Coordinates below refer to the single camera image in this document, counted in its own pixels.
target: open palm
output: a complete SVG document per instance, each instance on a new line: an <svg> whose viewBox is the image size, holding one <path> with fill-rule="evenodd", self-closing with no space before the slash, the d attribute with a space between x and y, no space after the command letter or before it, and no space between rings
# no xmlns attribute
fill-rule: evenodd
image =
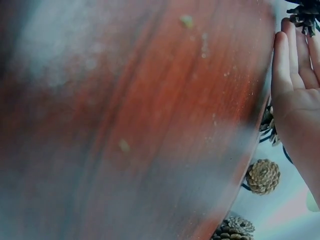
<svg viewBox="0 0 320 240"><path fill-rule="evenodd" d="M274 42L271 101L277 132L289 155L319 156L320 37L306 38L287 18Z"/></svg>

